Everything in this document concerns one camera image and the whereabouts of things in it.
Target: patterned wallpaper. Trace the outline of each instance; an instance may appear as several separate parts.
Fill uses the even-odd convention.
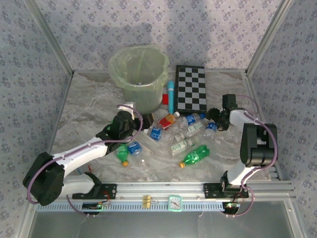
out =
[[[13,237],[26,204],[22,186],[45,151],[69,77],[23,1],[0,1],[0,237]]]
[[[317,2],[295,0],[252,80],[279,131],[279,163],[317,237]]]
[[[37,0],[74,70],[152,43],[171,66],[245,69],[281,0]]]

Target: blue marker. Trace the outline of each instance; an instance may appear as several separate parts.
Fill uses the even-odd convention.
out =
[[[169,81],[167,83],[167,91],[168,91],[168,112],[174,113],[174,82]]]

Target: green plastic bottle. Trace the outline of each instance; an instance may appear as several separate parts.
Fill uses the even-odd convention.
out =
[[[198,161],[202,160],[204,157],[208,156],[210,153],[209,149],[206,145],[201,145],[196,150],[188,153],[185,159],[179,162],[181,168],[185,167],[186,165],[193,165]]]
[[[115,150],[115,155],[119,158],[119,160],[122,162],[123,166],[128,166],[129,162],[128,162],[128,148],[125,144],[120,145],[119,148],[117,148]]]

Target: green trash bin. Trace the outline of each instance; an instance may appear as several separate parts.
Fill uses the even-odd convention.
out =
[[[135,102],[141,114],[153,113],[162,101],[169,59],[155,46],[124,48],[109,60],[108,70],[122,88],[126,102]]]

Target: glass panel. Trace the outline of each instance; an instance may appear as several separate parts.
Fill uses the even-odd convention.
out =
[[[220,212],[37,212],[29,238],[292,238],[283,202],[256,202],[248,214]]]

